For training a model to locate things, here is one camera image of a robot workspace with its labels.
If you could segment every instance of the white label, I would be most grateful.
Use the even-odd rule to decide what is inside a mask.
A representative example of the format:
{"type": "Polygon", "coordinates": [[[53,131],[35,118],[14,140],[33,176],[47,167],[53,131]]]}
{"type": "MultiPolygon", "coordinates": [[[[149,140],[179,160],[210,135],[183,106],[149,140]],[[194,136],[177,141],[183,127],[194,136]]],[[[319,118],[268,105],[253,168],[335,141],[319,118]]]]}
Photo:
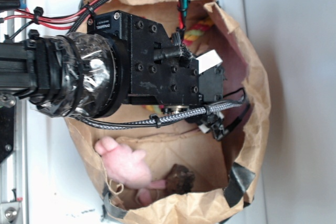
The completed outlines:
{"type": "Polygon", "coordinates": [[[204,71],[212,68],[216,65],[221,64],[223,61],[220,56],[217,54],[216,50],[211,50],[199,57],[196,58],[198,60],[198,72],[203,73],[204,71]]]}

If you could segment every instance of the black metal bracket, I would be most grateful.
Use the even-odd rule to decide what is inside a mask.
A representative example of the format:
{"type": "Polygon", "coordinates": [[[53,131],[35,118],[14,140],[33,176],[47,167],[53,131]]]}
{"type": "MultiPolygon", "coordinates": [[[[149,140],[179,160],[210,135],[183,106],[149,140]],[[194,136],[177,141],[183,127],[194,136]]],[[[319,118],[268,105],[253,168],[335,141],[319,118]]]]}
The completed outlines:
{"type": "Polygon", "coordinates": [[[0,164],[14,149],[15,107],[0,108],[0,164]]]}

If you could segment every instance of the plush toy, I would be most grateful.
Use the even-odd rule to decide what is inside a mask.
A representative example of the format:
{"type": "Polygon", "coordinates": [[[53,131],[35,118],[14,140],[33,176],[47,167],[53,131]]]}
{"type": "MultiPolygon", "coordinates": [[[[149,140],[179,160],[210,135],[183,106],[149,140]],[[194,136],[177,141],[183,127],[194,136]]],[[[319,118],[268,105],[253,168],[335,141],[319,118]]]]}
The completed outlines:
{"type": "Polygon", "coordinates": [[[149,189],[165,189],[165,180],[152,182],[152,173],[144,161],[145,150],[133,151],[128,145],[119,144],[109,136],[98,140],[95,150],[102,158],[107,177],[130,189],[138,189],[136,199],[143,206],[153,201],[149,189]]]}

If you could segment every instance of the gray braided cable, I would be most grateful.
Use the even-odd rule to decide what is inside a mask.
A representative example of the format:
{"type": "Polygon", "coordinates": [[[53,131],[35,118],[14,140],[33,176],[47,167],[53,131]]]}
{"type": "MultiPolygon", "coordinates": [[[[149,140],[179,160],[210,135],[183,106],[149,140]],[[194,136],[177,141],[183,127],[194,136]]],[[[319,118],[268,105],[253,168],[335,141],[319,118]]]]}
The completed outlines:
{"type": "MultiPolygon", "coordinates": [[[[208,109],[210,113],[213,112],[218,112],[218,111],[223,111],[223,110],[227,110],[233,107],[238,107],[241,106],[244,102],[243,101],[223,101],[221,103],[217,103],[217,104],[213,104],[213,105],[209,105],[208,109]]],[[[192,110],[188,110],[185,112],[181,112],[179,114],[175,114],[175,115],[166,115],[163,116],[161,118],[159,118],[161,123],[173,123],[173,122],[177,122],[192,116],[196,116],[196,115],[202,115],[207,113],[207,109],[205,107],[201,107],[201,108],[196,108],[196,109],[192,109],[192,110]]],[[[112,125],[106,125],[103,122],[99,122],[99,121],[94,121],[91,119],[86,119],[83,116],[78,116],[75,117],[76,120],[81,121],[91,127],[95,127],[98,129],[102,129],[102,130],[127,130],[127,129],[133,129],[135,127],[132,127],[132,125],[138,125],[139,124],[148,124],[148,125],[157,125],[157,122],[155,119],[147,119],[147,120],[143,120],[143,121],[136,121],[136,122],[129,122],[129,123],[123,123],[123,124],[129,124],[130,126],[112,126],[112,125]]]]}

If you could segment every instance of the brown object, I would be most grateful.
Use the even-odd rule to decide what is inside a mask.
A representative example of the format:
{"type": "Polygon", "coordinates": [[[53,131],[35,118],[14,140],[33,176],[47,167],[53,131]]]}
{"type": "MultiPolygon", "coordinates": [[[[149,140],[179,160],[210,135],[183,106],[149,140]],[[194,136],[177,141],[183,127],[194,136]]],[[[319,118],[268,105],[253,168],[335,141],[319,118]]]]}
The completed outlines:
{"type": "Polygon", "coordinates": [[[170,194],[190,193],[194,186],[195,175],[184,165],[175,164],[166,177],[166,192],[170,194]]]}
{"type": "MultiPolygon", "coordinates": [[[[179,23],[176,6],[177,0],[112,0],[99,12],[120,9],[146,17],[162,23],[170,35],[179,23]]],[[[207,16],[215,25],[191,45],[191,50],[200,54],[215,49],[222,57],[225,68],[227,81],[224,81],[224,92],[244,86],[252,107],[239,127],[222,142],[215,141],[211,133],[203,134],[197,125],[185,121],[159,129],[106,131],[66,119],[71,137],[98,193],[104,198],[109,196],[105,192],[110,192],[106,207],[112,204],[124,209],[114,207],[122,223],[214,224],[241,211],[244,202],[253,201],[269,130],[268,79],[239,24],[220,9],[216,0],[191,0],[187,27],[207,16]],[[101,158],[93,150],[95,142],[105,135],[133,149],[146,150],[145,161],[152,171],[153,180],[164,178],[176,163],[192,170],[195,182],[191,193],[163,197],[144,208],[134,201],[134,190],[125,189],[116,194],[117,185],[108,181],[101,158]]],[[[86,24],[79,30],[86,32],[86,24]]],[[[243,109],[224,111],[225,122],[232,122],[243,109]]],[[[101,120],[130,122],[146,119],[150,114],[141,106],[123,105],[115,114],[101,120]]]]}

